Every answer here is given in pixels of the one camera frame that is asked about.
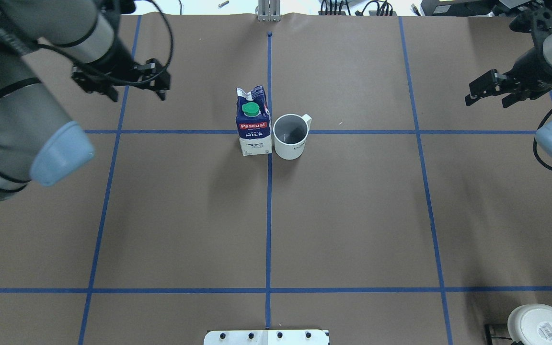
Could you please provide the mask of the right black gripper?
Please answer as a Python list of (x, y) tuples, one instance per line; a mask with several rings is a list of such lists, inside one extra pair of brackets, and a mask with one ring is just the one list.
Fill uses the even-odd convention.
[(519, 101), (536, 100), (552, 90), (552, 67), (544, 60), (541, 49), (531, 48), (515, 61), (511, 70), (500, 74), (491, 69), (469, 83), (467, 106), (489, 96), (507, 94), (502, 107)]

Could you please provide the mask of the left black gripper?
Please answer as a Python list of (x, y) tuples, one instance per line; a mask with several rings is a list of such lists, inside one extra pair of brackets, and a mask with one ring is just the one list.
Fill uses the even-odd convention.
[(161, 101), (165, 101), (171, 85), (171, 75), (167, 71), (170, 62), (171, 57), (165, 65), (151, 58), (140, 64), (121, 41), (114, 41), (105, 56), (94, 62), (75, 63), (71, 79), (84, 92), (98, 92), (114, 103), (119, 97), (115, 87), (124, 86), (155, 92)]

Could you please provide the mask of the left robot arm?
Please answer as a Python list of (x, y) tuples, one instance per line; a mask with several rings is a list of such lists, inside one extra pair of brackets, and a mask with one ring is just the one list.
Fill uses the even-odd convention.
[(0, 0), (0, 202), (35, 181), (52, 186), (95, 155), (83, 128), (60, 105), (23, 57), (45, 49), (72, 62), (84, 92), (118, 100), (116, 87), (155, 92), (165, 100), (174, 36), (162, 64), (140, 64), (121, 42), (121, 15), (133, 0)]

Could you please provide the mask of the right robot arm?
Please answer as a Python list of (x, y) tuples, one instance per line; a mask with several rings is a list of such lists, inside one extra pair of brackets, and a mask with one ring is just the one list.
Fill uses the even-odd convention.
[[(511, 70), (485, 72), (469, 84), (467, 106), (489, 96), (503, 95), (502, 106), (537, 98), (552, 91), (552, 0), (533, 0), (509, 24), (512, 31), (531, 35), (533, 47), (515, 61)], [(552, 109), (535, 131), (535, 159), (552, 171)]]

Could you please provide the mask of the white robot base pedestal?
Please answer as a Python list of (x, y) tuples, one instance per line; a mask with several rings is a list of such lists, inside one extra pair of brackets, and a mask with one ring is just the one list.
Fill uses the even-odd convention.
[(328, 330), (213, 330), (204, 345), (330, 345)]

